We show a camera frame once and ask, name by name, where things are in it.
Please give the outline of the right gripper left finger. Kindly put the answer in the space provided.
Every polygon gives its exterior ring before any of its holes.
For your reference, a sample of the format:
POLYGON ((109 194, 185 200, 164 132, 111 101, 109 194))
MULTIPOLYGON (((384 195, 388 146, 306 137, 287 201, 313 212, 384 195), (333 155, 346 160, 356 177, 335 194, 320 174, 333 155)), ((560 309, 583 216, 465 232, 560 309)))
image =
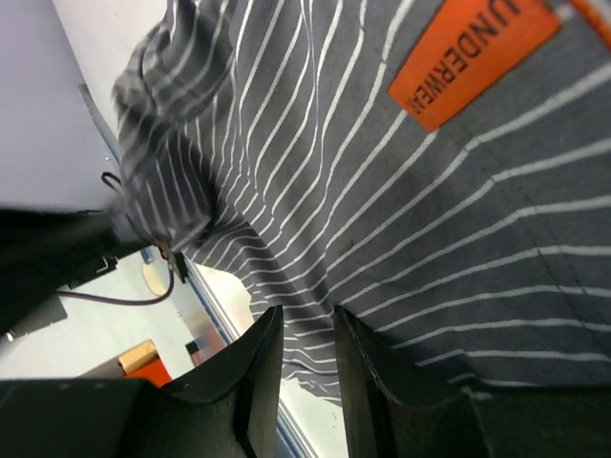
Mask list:
POLYGON ((1 384, 4 457, 272 457, 283 355, 281 307, 180 378, 1 384))

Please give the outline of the grey striped underwear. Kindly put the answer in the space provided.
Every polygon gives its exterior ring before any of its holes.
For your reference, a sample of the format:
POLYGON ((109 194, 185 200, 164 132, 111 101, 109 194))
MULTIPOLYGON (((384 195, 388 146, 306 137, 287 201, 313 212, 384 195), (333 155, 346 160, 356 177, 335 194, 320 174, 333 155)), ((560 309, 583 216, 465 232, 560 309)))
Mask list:
POLYGON ((172 1, 113 87, 137 232, 452 384, 610 381, 606 1, 172 1))

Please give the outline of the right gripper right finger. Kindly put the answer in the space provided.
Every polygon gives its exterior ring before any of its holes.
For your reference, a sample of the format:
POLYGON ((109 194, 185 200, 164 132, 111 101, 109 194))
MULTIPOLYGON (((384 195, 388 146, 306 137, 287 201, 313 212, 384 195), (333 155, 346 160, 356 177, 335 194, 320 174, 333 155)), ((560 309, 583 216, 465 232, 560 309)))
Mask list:
POLYGON ((610 389, 459 387, 333 316, 351 457, 607 457, 610 389))

